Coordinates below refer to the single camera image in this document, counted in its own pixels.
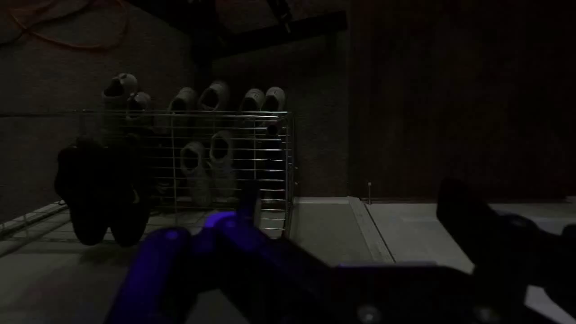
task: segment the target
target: wire shelf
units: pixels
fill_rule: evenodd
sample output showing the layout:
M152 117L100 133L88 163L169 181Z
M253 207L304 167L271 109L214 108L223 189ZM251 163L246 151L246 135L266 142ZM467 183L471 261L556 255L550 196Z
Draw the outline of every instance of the wire shelf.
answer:
M104 144L129 138L143 147L142 171L154 183L147 232L165 225L196 228L208 212L235 208L242 189L248 183L257 183L255 225L271 237L289 235L293 135L287 111L145 111L145 115L129 115L122 109L82 109L17 111L0 117L75 118L77 136L91 136ZM201 149L196 149L196 156L188 156L187 147ZM208 203L197 203L197 171L203 171L208 181L212 196ZM30 217L26 214L1 223L0 243L8 243L5 250L37 239L75 241L66 205L57 201L50 207L41 208L41 216Z

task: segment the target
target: white floor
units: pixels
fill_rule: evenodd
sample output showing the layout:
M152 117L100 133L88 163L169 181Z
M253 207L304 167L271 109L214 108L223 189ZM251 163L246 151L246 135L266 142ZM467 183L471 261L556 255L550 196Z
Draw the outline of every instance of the white floor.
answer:
M494 205L518 212L541 228L559 232L576 221L576 205ZM295 208L293 239L327 264L446 264L469 271L473 264L433 217L431 203L374 203L356 198L300 199ZM203 216L179 216L181 225L199 230ZM151 217L151 226L172 225L172 216ZM25 235L48 234L0 257L1 324L89 324L102 322L122 282L134 248L116 248L111 237L98 246L73 241L66 214L19 232L8 248ZM527 304L557 322L576 322L556 307L541 289L530 288ZM244 322L217 291L205 293L188 322Z

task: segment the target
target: dark shoe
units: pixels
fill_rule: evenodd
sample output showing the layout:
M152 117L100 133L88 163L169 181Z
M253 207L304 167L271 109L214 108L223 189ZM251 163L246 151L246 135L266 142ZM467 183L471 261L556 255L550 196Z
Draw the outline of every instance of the dark shoe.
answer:
M104 239L107 217L102 212L104 145L79 138L57 154L55 192L66 201L77 239L95 244Z
M145 147L136 135L109 142L106 151L109 230L122 246L136 244L149 219L151 180L142 160Z

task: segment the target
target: dark wall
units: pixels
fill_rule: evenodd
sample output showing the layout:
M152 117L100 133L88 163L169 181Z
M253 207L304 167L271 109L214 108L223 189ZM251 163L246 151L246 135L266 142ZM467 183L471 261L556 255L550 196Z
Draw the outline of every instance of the dark wall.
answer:
M350 9L354 194L576 192L574 3L363 0Z

